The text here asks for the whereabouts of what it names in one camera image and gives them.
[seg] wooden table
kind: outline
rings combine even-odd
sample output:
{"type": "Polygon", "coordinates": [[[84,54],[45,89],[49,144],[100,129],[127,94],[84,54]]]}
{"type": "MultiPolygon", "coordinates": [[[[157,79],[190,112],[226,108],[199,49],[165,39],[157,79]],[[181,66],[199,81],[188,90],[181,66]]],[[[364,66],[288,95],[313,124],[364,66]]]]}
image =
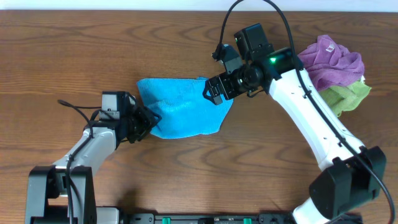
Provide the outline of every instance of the wooden table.
{"type": "MultiPolygon", "coordinates": [[[[101,104],[102,90],[139,96],[148,77],[212,77],[223,72],[214,51],[225,12],[2,11],[0,13],[0,222],[24,221],[27,176],[62,157],[84,120],[57,104],[101,104]]],[[[384,181],[398,203],[398,14],[286,12],[297,52],[329,34],[360,52],[370,95],[346,127],[380,146],[384,181]]],[[[234,12],[224,43],[261,22],[275,49],[288,46],[274,12],[234,12]]],[[[123,144],[95,176],[97,205],[127,212],[257,213],[293,210],[320,173],[303,136],[271,97],[240,96],[221,130],[123,144]]],[[[66,204],[65,199],[51,201],[66,204]]],[[[361,207],[366,223],[387,223],[383,194],[361,207]]]]}

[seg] purple cloth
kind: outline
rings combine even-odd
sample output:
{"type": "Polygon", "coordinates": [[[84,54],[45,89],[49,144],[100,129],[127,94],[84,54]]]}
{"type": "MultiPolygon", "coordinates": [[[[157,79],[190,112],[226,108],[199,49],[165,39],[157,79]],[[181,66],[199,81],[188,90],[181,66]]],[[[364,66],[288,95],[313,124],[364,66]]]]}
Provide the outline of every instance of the purple cloth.
{"type": "Polygon", "coordinates": [[[297,56],[318,91],[333,85],[348,86],[358,81],[365,71],[361,54],[350,53],[328,35],[318,36],[317,43],[309,45],[297,56]]]}

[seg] wire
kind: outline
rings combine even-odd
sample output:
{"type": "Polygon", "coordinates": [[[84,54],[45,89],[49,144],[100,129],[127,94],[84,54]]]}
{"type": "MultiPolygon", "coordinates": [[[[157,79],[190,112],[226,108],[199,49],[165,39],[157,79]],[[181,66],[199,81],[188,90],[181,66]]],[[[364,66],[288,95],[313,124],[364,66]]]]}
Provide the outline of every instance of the wire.
{"type": "MultiPolygon", "coordinates": [[[[223,35],[224,35],[224,29],[225,29],[225,25],[226,25],[226,21],[228,19],[229,14],[231,13],[232,9],[239,4],[240,2],[242,2],[244,0],[237,0],[228,10],[228,12],[225,15],[224,18],[224,22],[223,22],[223,26],[221,27],[221,35],[220,35],[220,42],[219,45],[222,43],[223,41],[223,35]]],[[[392,224],[395,220],[396,217],[396,212],[395,212],[395,206],[394,206],[394,201],[391,197],[390,192],[388,191],[386,185],[384,184],[384,182],[377,176],[377,174],[375,174],[373,172],[373,170],[366,164],[365,161],[363,161],[362,158],[360,158],[360,156],[358,155],[358,153],[348,144],[348,142],[346,141],[346,139],[341,136],[340,132],[332,125],[332,123],[329,121],[329,119],[326,117],[326,115],[323,113],[322,109],[318,106],[317,102],[313,99],[312,95],[311,95],[311,91],[309,91],[307,89],[307,87],[304,84],[303,78],[300,74],[300,69],[299,69],[299,64],[297,62],[297,55],[295,53],[295,49],[294,49],[294,43],[293,43],[293,37],[292,37],[292,33],[290,31],[290,27],[289,24],[287,22],[287,19],[284,15],[284,13],[279,9],[278,6],[276,6],[271,0],[263,0],[266,3],[270,4],[280,15],[280,17],[282,18],[285,27],[286,27],[286,31],[287,31],[287,35],[289,37],[289,44],[290,44],[290,49],[292,51],[292,56],[293,56],[293,64],[295,67],[295,71],[297,74],[297,78],[303,88],[303,91],[305,93],[306,96],[308,96],[308,99],[311,101],[313,107],[317,110],[317,112],[319,113],[319,115],[322,117],[322,119],[326,122],[326,124],[329,126],[329,128],[333,131],[333,133],[336,135],[337,139],[342,143],[342,145],[344,145],[347,150],[349,150],[350,153],[352,153],[352,155],[354,155],[355,158],[357,158],[357,160],[359,161],[359,163],[373,176],[373,178],[375,178],[376,182],[380,185],[380,188],[382,189],[382,191],[384,192],[384,194],[386,195],[388,204],[390,206],[390,219],[388,224],[392,224]]]]}
{"type": "Polygon", "coordinates": [[[90,123],[90,120],[87,118],[87,116],[81,112],[79,110],[79,108],[84,108],[84,109],[93,109],[93,108],[89,108],[87,106],[73,106],[72,104],[64,101],[64,100],[58,100],[58,103],[63,105],[63,106],[67,106],[70,108],[73,108],[75,111],[77,111],[80,115],[82,115],[82,117],[86,120],[88,127],[90,129],[90,133],[88,138],[86,138],[85,141],[83,141],[83,143],[81,143],[76,150],[74,150],[68,157],[68,162],[67,162],[67,169],[66,169],[66,173],[65,173],[65,185],[67,187],[67,195],[68,195],[68,209],[69,209],[69,224],[74,224],[73,222],[73,200],[72,200],[72,189],[71,189],[71,178],[70,178],[70,166],[72,164],[73,159],[75,158],[76,154],[79,153],[79,151],[92,139],[93,137],[93,126],[90,123]]]}

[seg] folded blue cloth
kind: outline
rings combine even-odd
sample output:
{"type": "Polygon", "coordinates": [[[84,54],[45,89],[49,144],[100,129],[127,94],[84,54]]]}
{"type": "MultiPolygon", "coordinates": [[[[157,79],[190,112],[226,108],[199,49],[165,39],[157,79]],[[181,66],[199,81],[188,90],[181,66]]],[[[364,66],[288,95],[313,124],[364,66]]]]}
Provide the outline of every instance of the folded blue cloth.
{"type": "Polygon", "coordinates": [[[216,106],[204,99],[206,78],[146,78],[137,82],[144,105],[161,115],[150,132],[163,139],[178,139],[220,130],[233,100],[216,106]]]}

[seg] white background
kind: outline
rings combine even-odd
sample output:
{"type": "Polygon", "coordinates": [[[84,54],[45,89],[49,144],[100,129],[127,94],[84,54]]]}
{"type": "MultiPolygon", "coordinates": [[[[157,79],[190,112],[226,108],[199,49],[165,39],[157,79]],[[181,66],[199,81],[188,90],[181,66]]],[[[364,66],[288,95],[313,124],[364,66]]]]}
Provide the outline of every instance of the white background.
{"type": "MultiPolygon", "coordinates": [[[[235,0],[0,0],[0,9],[135,9],[226,11],[235,0]]],[[[398,12],[398,0],[274,0],[283,11],[398,12]]],[[[245,0],[239,11],[273,10],[245,0]]]]}

